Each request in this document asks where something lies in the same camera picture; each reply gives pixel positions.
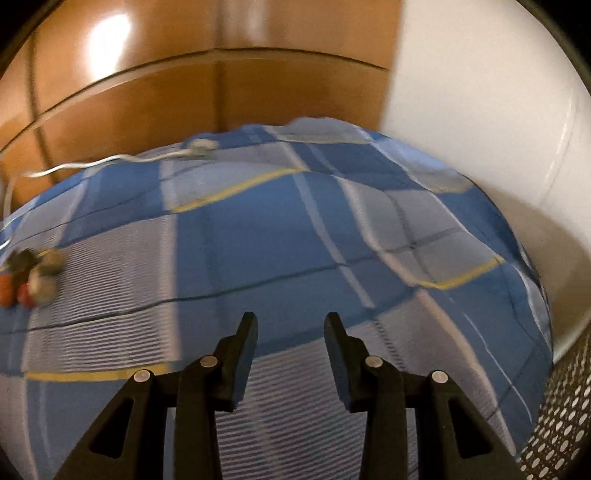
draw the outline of blue checkered fabric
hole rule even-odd
[[[217,417],[224,478],[357,477],[365,414],[338,400],[330,311],[399,369],[447,371],[507,448],[523,447],[552,362],[548,308],[478,187],[334,119],[196,137],[219,149],[88,169],[0,235],[2,259],[68,255],[55,303],[0,313],[0,443],[23,477],[51,478],[133,371],[211,353],[247,310],[259,342],[243,402]]]

